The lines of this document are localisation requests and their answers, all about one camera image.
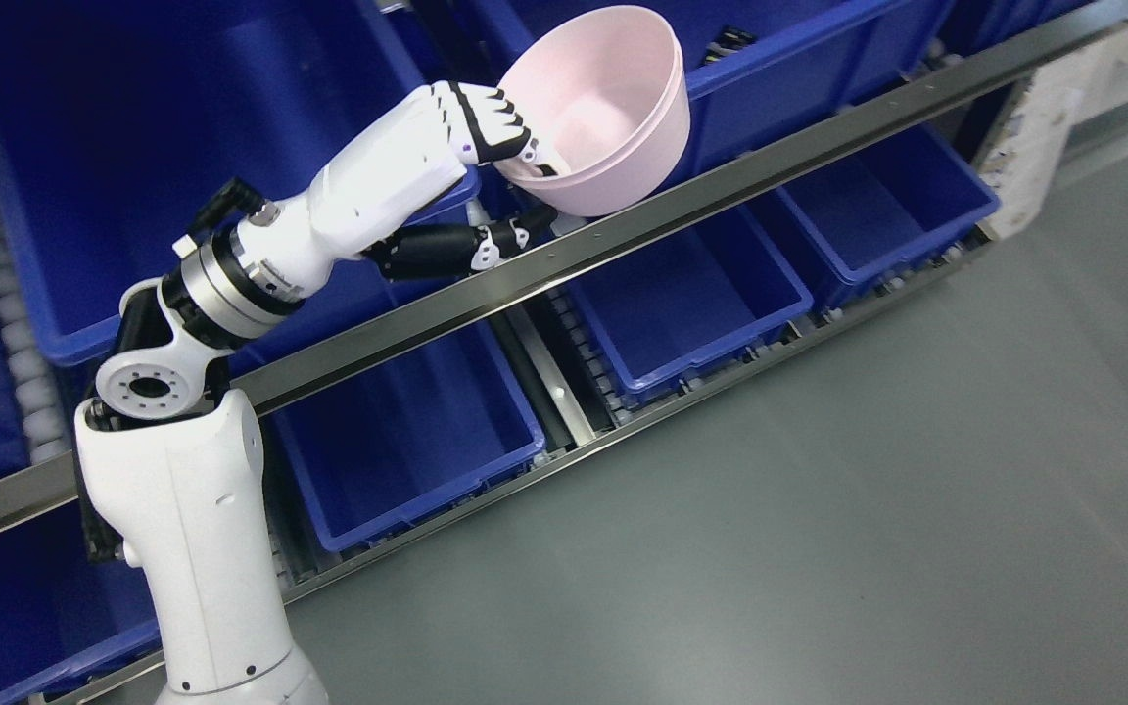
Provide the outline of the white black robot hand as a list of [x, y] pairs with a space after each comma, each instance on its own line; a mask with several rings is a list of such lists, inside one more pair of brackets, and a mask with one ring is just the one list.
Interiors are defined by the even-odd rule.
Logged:
[[496, 86], [439, 81], [412, 90], [342, 148], [305, 191], [300, 263], [308, 285], [321, 287], [336, 259], [376, 256], [393, 275], [446, 277], [515, 258], [530, 235], [515, 222], [400, 235], [470, 166], [491, 164], [520, 166], [532, 177], [569, 171]]

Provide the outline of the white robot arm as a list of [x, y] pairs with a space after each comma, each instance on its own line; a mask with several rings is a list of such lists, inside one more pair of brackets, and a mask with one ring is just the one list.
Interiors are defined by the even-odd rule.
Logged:
[[288, 624], [262, 428], [227, 364], [331, 276], [314, 200], [268, 201], [241, 180], [215, 193], [176, 267], [121, 296], [114, 346], [74, 412], [86, 499], [152, 598], [161, 704], [331, 700]]

